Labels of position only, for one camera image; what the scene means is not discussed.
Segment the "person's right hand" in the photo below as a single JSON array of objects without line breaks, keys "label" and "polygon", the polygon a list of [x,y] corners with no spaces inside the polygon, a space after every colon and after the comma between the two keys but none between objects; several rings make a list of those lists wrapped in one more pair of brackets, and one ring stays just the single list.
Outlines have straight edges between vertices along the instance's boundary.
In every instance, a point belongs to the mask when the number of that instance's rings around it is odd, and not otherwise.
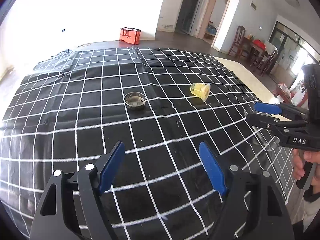
[{"label": "person's right hand", "polygon": [[311,152],[311,151],[304,151],[303,155],[300,156],[298,149],[293,149],[293,175],[294,178],[300,180],[304,177],[304,164],[305,162],[309,163],[317,163],[319,164],[319,151],[318,152]]}]

